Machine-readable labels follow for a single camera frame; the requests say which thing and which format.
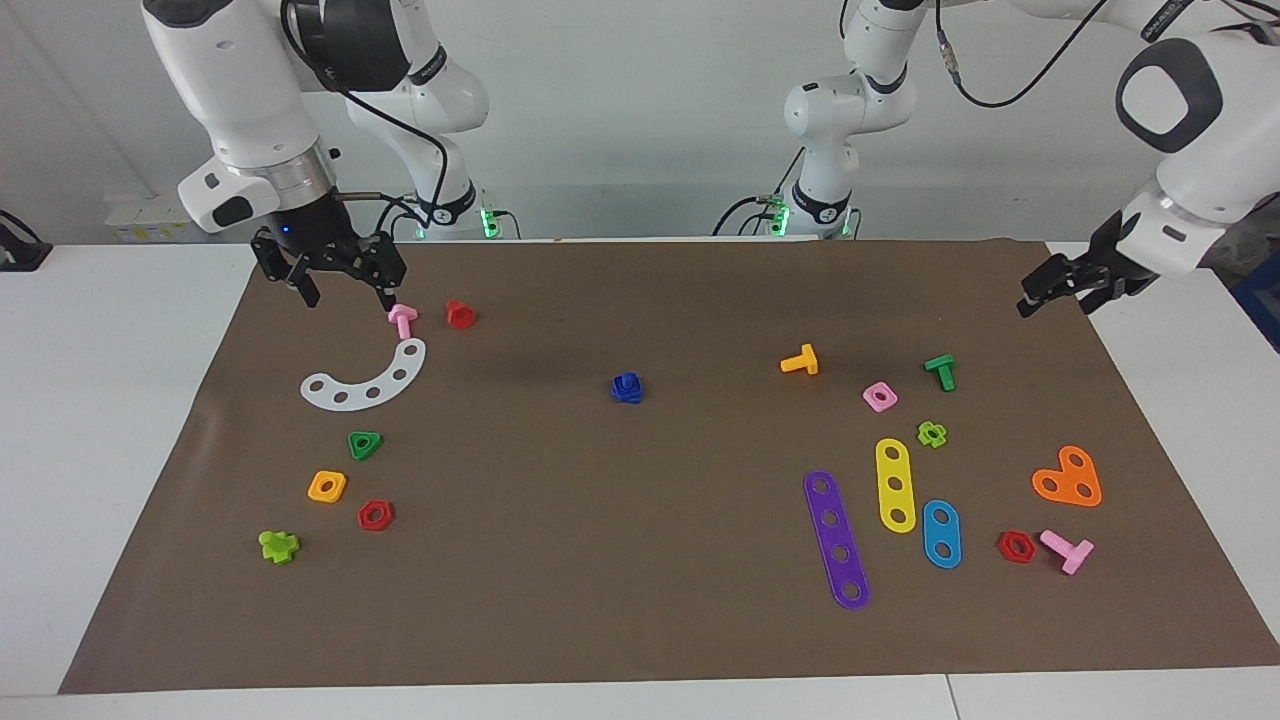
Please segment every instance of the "red hexagonal nut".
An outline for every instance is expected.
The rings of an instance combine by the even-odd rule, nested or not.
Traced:
[[[476,311],[466,302],[451,300],[444,305],[444,320],[454,329],[465,331],[476,324]]]
[[[1000,553],[1010,562],[1027,565],[1036,559],[1036,543],[1021,530],[1009,530],[1000,536]]]
[[[370,500],[360,509],[357,518],[362,529],[380,533],[396,519],[396,510],[385,500]]]

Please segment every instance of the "white table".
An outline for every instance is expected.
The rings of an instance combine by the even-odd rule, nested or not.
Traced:
[[[59,247],[0,275],[0,717],[1280,717],[1280,667],[52,697],[252,269],[242,246]],[[1207,272],[1094,325],[1280,633],[1280,356]]]

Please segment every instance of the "blue toy piece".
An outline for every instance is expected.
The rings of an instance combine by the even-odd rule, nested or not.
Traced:
[[[946,519],[940,520],[937,515]],[[938,548],[946,550],[946,556]],[[960,544],[960,514],[950,502],[931,500],[924,506],[924,556],[943,570],[954,570],[964,559]]]
[[[627,405],[640,405],[644,400],[644,383],[635,373],[622,373],[613,378],[613,400]]]

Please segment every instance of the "toy piece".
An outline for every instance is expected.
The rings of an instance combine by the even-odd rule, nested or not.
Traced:
[[[951,374],[951,366],[955,364],[956,359],[951,355],[940,355],[925,363],[924,369],[938,374],[938,380],[942,383],[942,392],[952,392],[956,388],[956,379]]]
[[[380,533],[396,519],[396,510],[385,500],[370,500],[356,514],[361,529],[371,533]]]
[[[1080,565],[1084,565],[1084,559],[1093,552],[1092,542],[1080,541],[1080,544],[1071,544],[1053,530],[1044,530],[1041,533],[1041,542],[1047,544],[1053,552],[1062,556],[1062,571],[1068,575],[1074,575],[1075,571],[1080,569]]]
[[[262,560],[270,560],[276,565],[292,562],[293,553],[298,551],[298,538],[289,533],[266,530],[257,536],[257,544],[262,546]]]
[[[316,502],[334,503],[342,500],[342,491],[347,489],[347,475],[330,470],[320,470],[311,479],[307,488],[307,497]]]
[[[1036,495],[1053,502],[1097,507],[1102,505],[1102,483],[1089,454],[1068,445],[1057,452],[1061,470],[1037,470],[1032,475]]]
[[[924,506],[924,556],[943,570],[954,570],[964,559],[960,514],[945,500],[931,500]]]
[[[369,460],[381,446],[381,433],[355,432],[347,436],[347,450],[351,451],[351,459],[356,462]]]
[[[396,346],[396,356],[387,370],[358,384],[339,383],[328,373],[316,373],[302,380],[302,397],[321,410],[355,413],[369,410],[404,392],[426,363],[426,343],[416,337]]]
[[[864,607],[872,598],[872,589],[867,584],[867,573],[836,478],[820,470],[809,473],[804,479],[804,493],[809,501],[813,530],[818,534],[822,562],[827,568],[831,596],[845,610]]]
[[[787,357],[781,363],[781,365],[783,373],[804,370],[810,375],[818,374],[818,356],[814,354],[813,346],[808,342],[800,346],[800,355]]]
[[[410,331],[408,324],[416,319],[417,310],[408,305],[392,305],[392,311],[387,314],[387,322],[396,325],[396,332],[399,333],[402,341],[413,337],[413,332]]]
[[[1010,562],[1027,565],[1032,560],[1036,560],[1036,543],[1032,542],[1030,536],[1021,530],[1002,533],[996,547],[1000,548],[1000,553],[1005,556],[1005,560]]]
[[[863,400],[872,406],[872,410],[883,413],[897,405],[897,393],[886,383],[876,383],[863,391]]]
[[[644,400],[644,383],[635,373],[622,373],[613,378],[613,400],[627,405],[640,405]]]
[[[920,423],[919,429],[920,434],[916,437],[920,439],[920,445],[937,450],[947,443],[947,429],[945,427],[925,420]]]
[[[879,488],[881,523],[895,533],[915,529],[915,491],[911,487],[911,456],[901,441],[884,438],[876,445],[876,478]]]
[[[449,323],[453,329],[465,331],[476,324],[476,311],[466,302],[451,300],[444,304],[444,322]]]

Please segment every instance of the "purple strip with holes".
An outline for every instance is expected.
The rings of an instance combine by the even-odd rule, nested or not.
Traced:
[[[858,556],[854,530],[840,500],[840,486],[829,473],[817,470],[804,479],[804,493],[809,500],[813,529],[818,534],[822,561],[827,566],[831,594],[845,610],[864,607],[872,598],[867,573]]]

